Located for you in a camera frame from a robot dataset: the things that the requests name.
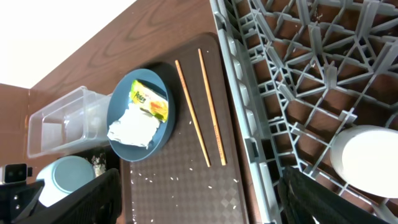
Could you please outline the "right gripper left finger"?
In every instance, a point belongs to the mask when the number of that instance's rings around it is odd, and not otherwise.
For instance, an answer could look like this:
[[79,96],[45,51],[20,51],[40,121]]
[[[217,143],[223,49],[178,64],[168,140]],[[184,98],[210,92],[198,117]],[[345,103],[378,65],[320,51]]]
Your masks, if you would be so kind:
[[122,213],[122,188],[115,168],[54,205],[23,219],[26,224],[116,223]]

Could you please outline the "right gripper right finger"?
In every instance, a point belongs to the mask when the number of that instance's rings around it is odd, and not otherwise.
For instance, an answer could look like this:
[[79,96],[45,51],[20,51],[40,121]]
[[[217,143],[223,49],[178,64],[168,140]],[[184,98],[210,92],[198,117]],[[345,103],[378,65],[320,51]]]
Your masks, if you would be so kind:
[[293,167],[284,169],[277,190],[289,223],[387,224]]

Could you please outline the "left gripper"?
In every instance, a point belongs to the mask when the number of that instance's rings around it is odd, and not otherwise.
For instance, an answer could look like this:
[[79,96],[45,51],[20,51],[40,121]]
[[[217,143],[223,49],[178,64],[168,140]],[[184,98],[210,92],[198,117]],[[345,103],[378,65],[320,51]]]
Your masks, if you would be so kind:
[[30,217],[44,186],[43,180],[1,185],[1,224],[19,223]]

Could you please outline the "light blue bowl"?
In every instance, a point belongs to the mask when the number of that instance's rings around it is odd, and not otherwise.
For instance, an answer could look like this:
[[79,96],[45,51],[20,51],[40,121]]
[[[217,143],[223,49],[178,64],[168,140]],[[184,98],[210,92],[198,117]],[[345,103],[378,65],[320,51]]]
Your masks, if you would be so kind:
[[36,181],[43,180],[45,183],[39,202],[50,207],[95,178],[94,168],[86,159],[62,157],[38,173]]

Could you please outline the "white cup pink inside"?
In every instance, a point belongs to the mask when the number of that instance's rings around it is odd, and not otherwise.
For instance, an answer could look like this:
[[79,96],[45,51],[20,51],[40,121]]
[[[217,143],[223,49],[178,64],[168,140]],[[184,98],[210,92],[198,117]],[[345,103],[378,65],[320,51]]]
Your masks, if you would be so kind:
[[332,142],[335,172],[364,192],[397,198],[397,131],[360,125],[340,132]]

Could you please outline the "white napkin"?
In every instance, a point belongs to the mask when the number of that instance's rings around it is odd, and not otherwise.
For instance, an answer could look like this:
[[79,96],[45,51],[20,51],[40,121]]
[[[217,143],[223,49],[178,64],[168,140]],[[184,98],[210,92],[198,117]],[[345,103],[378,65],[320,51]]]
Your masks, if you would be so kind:
[[121,144],[148,149],[159,126],[156,117],[130,103],[124,114],[109,125],[107,137]]

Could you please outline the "yellow snack wrapper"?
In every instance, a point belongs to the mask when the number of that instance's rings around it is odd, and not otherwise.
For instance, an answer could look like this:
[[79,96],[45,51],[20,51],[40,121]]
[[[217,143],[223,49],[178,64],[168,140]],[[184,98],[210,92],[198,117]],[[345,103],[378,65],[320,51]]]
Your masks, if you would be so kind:
[[168,120],[169,102],[139,80],[132,82],[129,98],[133,104],[155,116],[159,121],[164,123]]

